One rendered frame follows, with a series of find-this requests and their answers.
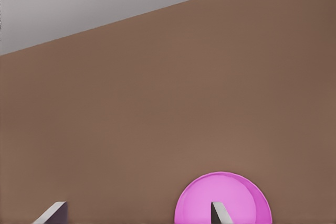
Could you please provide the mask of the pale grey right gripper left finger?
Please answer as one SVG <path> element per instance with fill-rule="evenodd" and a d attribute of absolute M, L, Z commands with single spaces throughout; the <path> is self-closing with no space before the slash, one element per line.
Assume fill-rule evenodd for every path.
<path fill-rule="evenodd" d="M 32 224 L 68 224 L 68 204 L 66 201 L 55 202 Z"/>

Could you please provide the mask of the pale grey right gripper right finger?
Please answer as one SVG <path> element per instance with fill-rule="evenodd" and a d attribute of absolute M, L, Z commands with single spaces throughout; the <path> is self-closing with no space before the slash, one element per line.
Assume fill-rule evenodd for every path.
<path fill-rule="evenodd" d="M 233 224 L 233 221 L 222 202 L 211 203 L 211 224 Z"/>

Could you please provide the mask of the pink plate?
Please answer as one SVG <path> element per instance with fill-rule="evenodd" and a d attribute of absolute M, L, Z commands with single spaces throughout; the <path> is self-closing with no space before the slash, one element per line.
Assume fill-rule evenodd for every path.
<path fill-rule="evenodd" d="M 213 172 L 193 180 L 181 193 L 175 224 L 211 224 L 211 203 L 222 202 L 233 224 L 272 224 L 262 191 L 244 176 Z"/>

